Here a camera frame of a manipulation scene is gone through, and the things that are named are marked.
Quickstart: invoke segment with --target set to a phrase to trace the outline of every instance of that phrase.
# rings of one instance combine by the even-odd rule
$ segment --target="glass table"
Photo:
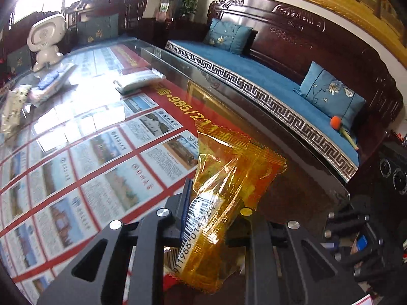
[[[1,260],[32,303],[111,220],[141,219],[194,177],[196,120],[247,134],[287,159],[259,203],[268,220],[296,220],[321,237],[327,213],[348,201],[288,129],[165,50],[133,39],[74,51],[67,62],[77,65],[69,83],[39,108],[25,106],[18,133],[0,147]],[[143,69],[166,80],[122,97],[113,80]],[[177,140],[185,145],[169,149]]]

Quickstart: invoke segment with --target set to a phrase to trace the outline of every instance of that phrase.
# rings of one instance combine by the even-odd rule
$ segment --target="potted plant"
[[[180,18],[190,20],[191,15],[197,12],[198,0],[182,0]]]

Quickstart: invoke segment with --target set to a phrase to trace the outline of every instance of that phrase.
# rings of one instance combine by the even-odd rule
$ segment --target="yellow plastic wrapper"
[[[227,229],[243,207],[256,209],[286,159],[250,137],[217,125],[197,124],[199,163],[182,245],[170,265],[185,283],[214,293],[237,268]]]

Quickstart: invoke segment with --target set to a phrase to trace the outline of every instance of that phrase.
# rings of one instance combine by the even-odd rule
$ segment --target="white toy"
[[[49,16],[33,25],[27,44],[32,52],[38,52],[34,72],[41,70],[46,63],[53,65],[63,58],[55,44],[62,40],[65,31],[66,22],[61,14]]]

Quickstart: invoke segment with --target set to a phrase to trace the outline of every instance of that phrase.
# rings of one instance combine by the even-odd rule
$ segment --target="orange ball toy with green handle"
[[[338,116],[333,116],[330,120],[330,125],[333,129],[339,131],[351,144],[351,146],[358,151],[359,148],[356,146],[355,142],[352,140],[352,138],[349,136],[349,134],[347,133],[347,131],[345,131],[345,129],[343,127],[341,127],[342,125],[342,121]]]

